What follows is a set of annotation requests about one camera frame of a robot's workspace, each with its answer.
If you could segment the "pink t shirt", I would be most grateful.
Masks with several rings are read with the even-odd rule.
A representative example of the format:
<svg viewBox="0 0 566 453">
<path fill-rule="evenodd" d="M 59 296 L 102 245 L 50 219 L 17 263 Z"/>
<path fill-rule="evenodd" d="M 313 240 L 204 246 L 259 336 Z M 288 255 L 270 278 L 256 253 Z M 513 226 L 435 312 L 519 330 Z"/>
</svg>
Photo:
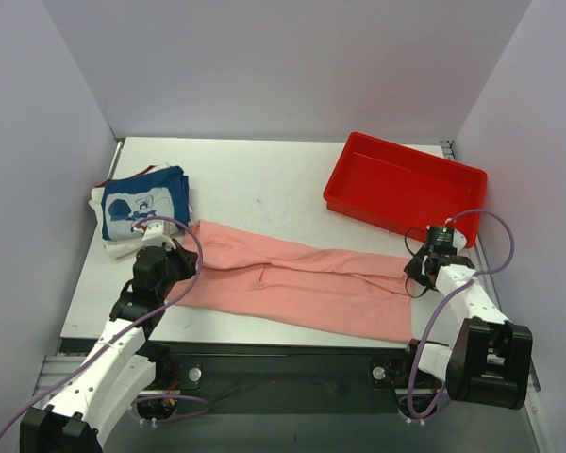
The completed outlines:
<svg viewBox="0 0 566 453">
<path fill-rule="evenodd" d="M 208 221 L 187 250 L 203 253 L 195 285 L 181 281 L 177 305 L 252 316 L 385 342 L 410 340 L 403 259 L 319 249 Z"/>
</svg>

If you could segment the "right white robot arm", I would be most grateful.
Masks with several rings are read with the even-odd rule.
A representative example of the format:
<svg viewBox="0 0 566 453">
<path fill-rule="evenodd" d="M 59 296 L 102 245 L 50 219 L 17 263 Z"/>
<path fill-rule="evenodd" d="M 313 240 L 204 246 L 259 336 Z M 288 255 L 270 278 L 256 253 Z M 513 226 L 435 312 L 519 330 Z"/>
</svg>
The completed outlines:
<svg viewBox="0 0 566 453">
<path fill-rule="evenodd" d="M 427 291 L 442 295 L 428 320 L 416 352 L 399 361 L 407 386 L 412 419 L 430 416 L 447 393 L 453 401 L 518 410 L 526 399 L 533 346 L 528 327 L 512 323 L 491 301 L 480 284 L 482 275 L 471 260 L 459 254 L 466 245 L 462 233 L 450 226 L 428 226 L 420 250 L 405 268 L 407 277 Z M 452 346 L 432 344 L 428 336 L 444 308 L 461 322 Z M 429 406 L 417 411 L 415 385 L 430 376 L 442 383 Z"/>
</svg>

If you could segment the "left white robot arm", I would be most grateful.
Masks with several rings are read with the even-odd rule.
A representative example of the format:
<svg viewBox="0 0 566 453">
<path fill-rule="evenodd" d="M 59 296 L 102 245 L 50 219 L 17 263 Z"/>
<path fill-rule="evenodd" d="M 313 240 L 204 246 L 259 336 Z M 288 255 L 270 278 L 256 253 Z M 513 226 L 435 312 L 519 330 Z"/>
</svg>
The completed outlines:
<svg viewBox="0 0 566 453">
<path fill-rule="evenodd" d="M 151 339 L 181 281 L 194 285 L 202 253 L 177 245 L 148 246 L 136 255 L 103 332 L 82 364 L 45 392 L 20 422 L 23 452 L 100 452 L 110 432 L 147 387 L 173 382 L 170 349 Z"/>
</svg>

